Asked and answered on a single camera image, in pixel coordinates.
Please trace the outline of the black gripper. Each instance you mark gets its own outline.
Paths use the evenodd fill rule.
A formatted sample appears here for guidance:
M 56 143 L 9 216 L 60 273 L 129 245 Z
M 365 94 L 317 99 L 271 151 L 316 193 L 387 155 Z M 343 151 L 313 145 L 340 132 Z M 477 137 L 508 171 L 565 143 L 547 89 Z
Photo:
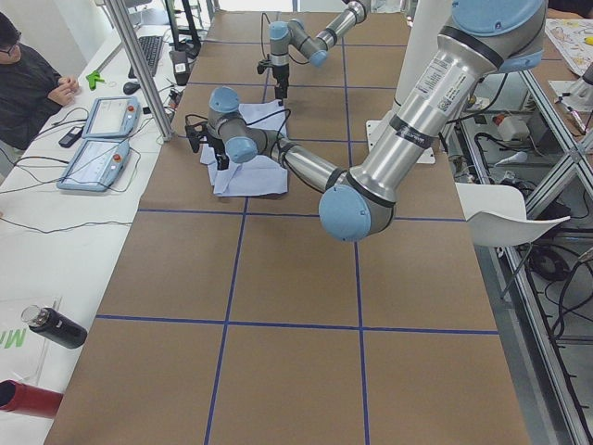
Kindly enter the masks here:
M 289 82 L 289 65 L 273 66 L 272 76 L 277 82 L 274 86 L 274 94 L 276 99 L 287 98 L 287 84 Z
M 214 138 L 211 139 L 208 143 L 214 150 L 216 161 L 217 161 L 217 170 L 218 171 L 226 171 L 229 169 L 230 160 L 226 154 L 225 145 L 221 139 Z

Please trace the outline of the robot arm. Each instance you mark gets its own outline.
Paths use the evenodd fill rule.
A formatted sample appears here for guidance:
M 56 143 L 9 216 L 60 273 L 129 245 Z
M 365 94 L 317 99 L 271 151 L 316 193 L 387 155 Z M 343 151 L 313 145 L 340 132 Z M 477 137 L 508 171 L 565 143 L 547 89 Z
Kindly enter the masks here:
M 346 8 L 316 36 L 305 30 L 300 19 L 274 21 L 269 25 L 270 53 L 259 62 L 258 73 L 271 68 L 275 98 L 283 101 L 288 97 L 290 54 L 293 46 L 309 64 L 320 67 L 328 57 L 331 48 L 337 45 L 349 30 L 361 24 L 372 10 L 367 0 L 344 1 Z
M 250 128 L 234 89 L 209 99 L 208 143 L 220 158 L 245 163 L 259 155 L 277 161 L 321 194 L 324 230 L 359 241 L 392 221 L 397 188 L 429 158 L 443 128 L 456 120 L 477 82 L 492 73 L 529 70 L 543 55 L 544 1 L 454 1 L 435 35 L 435 50 L 406 99 L 369 121 L 365 160 L 347 169 L 309 152 L 281 133 Z

